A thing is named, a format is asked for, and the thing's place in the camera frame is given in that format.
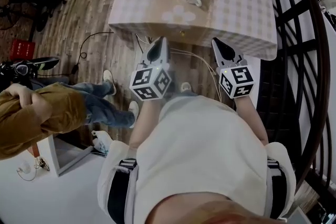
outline flower pattern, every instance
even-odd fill
[[[189,23],[196,19],[192,12],[185,12],[182,5],[174,6],[171,12],[162,13],[162,20],[167,23],[169,28],[190,28]]]

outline checkered tablecloth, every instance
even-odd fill
[[[109,18],[117,33],[166,36],[168,40],[211,46],[217,37],[246,55],[272,60],[277,34],[272,0],[114,0]]]

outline black and white marker cube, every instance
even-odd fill
[[[162,99],[172,82],[162,66],[132,72],[130,89],[142,101]]]
[[[250,66],[223,68],[220,71],[219,84],[230,98],[249,95],[254,86]]]

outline red crate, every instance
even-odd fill
[[[35,42],[14,39],[10,53],[11,60],[32,60],[34,55]]]

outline person in brown shirt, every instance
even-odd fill
[[[12,84],[0,93],[0,159],[13,157],[51,134],[68,133],[84,124],[133,127],[139,114],[135,101],[129,111],[118,111],[103,99],[116,92],[108,70],[100,85],[54,83],[32,91]]]

